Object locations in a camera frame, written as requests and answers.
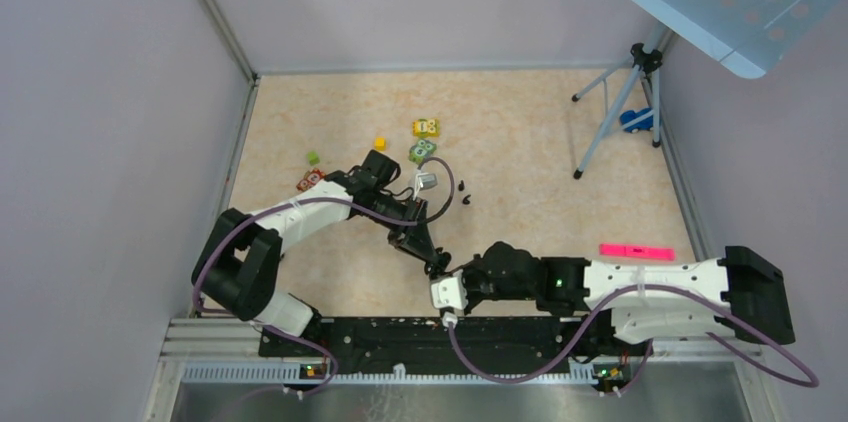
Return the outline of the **black earbud charging case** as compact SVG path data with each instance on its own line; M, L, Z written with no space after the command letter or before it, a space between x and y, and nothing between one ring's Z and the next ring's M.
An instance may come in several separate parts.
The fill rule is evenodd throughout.
M452 260L449 252L438 249L433 257L425 263L425 274L430 280L436 280L447 273L447 268Z

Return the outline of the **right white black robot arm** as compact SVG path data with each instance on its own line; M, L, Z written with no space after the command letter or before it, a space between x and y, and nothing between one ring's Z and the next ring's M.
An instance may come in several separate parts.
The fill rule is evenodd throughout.
M468 314L482 301L525 300L554 316L600 309L586 327L589 346L612 354L625 342L733 334L760 343L795 342L783 272L745 246L723 256L672 265L633 265L582 257L535 257L505 242L431 284L439 310Z

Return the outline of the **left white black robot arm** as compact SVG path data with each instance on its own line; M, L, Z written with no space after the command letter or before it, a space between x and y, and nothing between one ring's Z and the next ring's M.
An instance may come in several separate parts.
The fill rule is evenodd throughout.
M314 233L352 217L364 216L387 228L388 243L424 264L430 278L445 273L451 256L434 245L426 200L418 193L400 199L388 185L401 174L390 157L370 151L348 171L334 171L296 197L277 206L245 213L230 208L221 213L191 275L192 303L206 312L205 299L215 302L214 314L230 314L282 332L283 343L297 355L319 346L318 311L278 288L279 264L294 245Z

